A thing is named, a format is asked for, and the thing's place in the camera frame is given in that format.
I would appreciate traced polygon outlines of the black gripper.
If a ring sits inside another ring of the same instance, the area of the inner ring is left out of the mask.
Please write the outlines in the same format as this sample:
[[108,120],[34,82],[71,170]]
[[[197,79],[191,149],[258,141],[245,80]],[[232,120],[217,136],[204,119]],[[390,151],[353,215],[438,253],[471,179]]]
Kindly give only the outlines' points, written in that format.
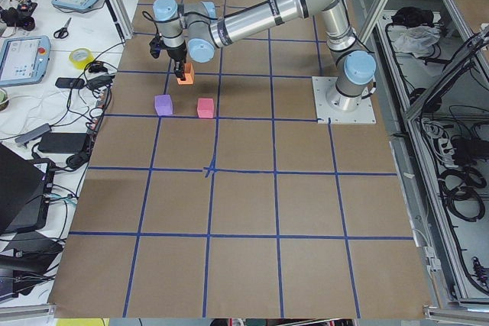
[[169,58],[174,61],[173,72],[175,76],[180,79],[185,79],[185,62],[187,57],[186,45],[179,45],[178,47],[168,47],[167,54]]

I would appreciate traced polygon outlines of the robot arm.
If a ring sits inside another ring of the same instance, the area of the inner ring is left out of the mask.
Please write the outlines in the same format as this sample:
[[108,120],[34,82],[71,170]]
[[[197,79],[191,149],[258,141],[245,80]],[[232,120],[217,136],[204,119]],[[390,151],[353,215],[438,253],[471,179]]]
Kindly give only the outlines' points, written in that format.
[[150,54],[158,58],[166,51],[174,63],[175,76],[185,81],[187,60],[207,63],[215,51],[262,31],[297,18],[320,15],[327,45],[338,68],[338,78],[325,94],[339,111],[354,111],[364,99],[374,94],[371,84],[377,68],[372,55],[362,50],[348,17],[345,0],[265,0],[221,18],[211,2],[189,5],[176,0],[153,3],[156,33],[149,43]]

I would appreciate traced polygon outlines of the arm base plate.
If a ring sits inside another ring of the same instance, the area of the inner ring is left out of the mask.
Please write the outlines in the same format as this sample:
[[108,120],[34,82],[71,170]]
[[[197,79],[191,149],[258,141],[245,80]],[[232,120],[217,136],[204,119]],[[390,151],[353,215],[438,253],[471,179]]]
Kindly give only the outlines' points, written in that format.
[[337,77],[313,76],[316,120],[319,124],[376,124],[367,86],[358,97],[346,97],[336,89]]

